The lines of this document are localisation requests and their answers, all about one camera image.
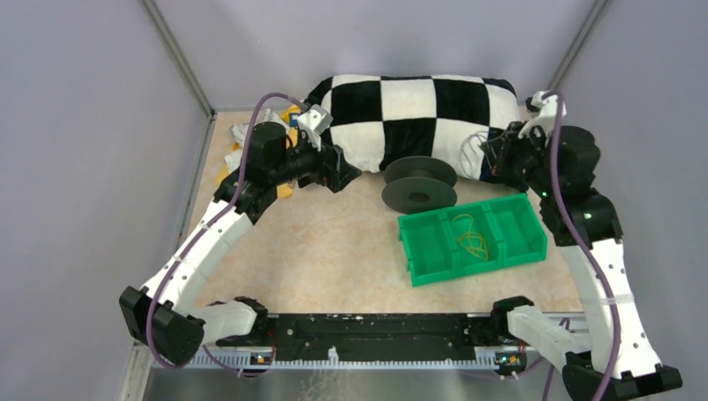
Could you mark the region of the dark grey filament spool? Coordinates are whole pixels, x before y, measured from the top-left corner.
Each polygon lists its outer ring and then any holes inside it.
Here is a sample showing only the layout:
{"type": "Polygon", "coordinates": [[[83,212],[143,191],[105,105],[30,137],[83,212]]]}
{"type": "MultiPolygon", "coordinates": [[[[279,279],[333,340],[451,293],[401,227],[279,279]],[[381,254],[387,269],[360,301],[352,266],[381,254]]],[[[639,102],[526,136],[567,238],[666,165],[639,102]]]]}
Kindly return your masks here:
{"type": "Polygon", "coordinates": [[[392,162],[383,172],[384,204],[402,214],[455,206],[458,175],[448,163],[431,156],[408,156],[392,162]]]}

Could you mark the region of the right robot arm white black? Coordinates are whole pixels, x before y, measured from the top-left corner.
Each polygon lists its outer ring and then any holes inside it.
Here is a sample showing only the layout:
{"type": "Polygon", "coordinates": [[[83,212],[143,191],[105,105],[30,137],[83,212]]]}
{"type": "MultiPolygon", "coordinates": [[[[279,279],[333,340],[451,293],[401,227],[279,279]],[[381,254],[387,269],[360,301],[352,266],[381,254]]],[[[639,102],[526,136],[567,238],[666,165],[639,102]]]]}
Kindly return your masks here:
{"type": "Polygon", "coordinates": [[[519,305],[489,322],[492,338],[521,338],[561,374],[573,400],[634,400],[678,389],[640,320],[625,268],[623,230],[612,201],[593,186],[600,150],[586,129],[512,123],[480,146],[490,175],[540,199],[540,215],[577,287],[589,340],[519,305]]]}

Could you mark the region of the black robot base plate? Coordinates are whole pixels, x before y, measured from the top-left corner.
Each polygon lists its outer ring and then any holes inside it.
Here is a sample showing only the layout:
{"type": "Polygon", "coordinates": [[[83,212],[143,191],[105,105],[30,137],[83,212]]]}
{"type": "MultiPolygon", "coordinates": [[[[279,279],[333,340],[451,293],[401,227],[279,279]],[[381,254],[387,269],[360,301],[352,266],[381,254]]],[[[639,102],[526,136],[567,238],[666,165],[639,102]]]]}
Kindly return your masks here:
{"type": "Polygon", "coordinates": [[[490,316],[467,313],[283,313],[216,343],[273,349],[278,362],[322,361],[330,349],[344,362],[471,361],[479,348],[519,349],[490,316]]]}

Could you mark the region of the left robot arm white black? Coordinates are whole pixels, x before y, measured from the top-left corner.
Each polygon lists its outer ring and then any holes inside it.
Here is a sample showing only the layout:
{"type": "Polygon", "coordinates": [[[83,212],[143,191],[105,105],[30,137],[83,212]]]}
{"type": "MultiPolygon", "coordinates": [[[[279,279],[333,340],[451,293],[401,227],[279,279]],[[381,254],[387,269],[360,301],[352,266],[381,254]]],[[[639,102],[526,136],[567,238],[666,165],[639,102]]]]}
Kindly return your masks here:
{"type": "Polygon", "coordinates": [[[178,251],[139,288],[126,287],[120,309],[131,336],[167,368],[181,368],[199,349],[222,338],[262,343],[267,310],[248,297],[196,308],[195,299],[230,248],[277,200],[277,188],[322,185],[337,193],[361,175],[337,145],[297,141],[286,127],[259,123],[242,148],[245,161],[224,178],[198,225],[178,251]]]}

